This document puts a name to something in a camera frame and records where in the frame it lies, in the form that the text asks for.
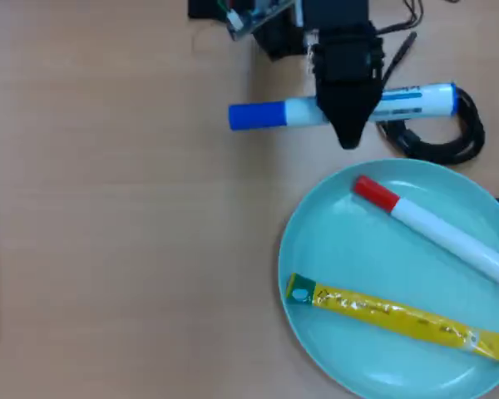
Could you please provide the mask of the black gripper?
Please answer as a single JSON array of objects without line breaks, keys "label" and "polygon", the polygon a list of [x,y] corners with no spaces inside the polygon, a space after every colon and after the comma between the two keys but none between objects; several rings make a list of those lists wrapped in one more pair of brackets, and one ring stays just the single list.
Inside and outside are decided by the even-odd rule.
[{"label": "black gripper", "polygon": [[323,26],[311,46],[316,100],[345,150],[356,149],[383,93],[383,39],[371,22]]}]

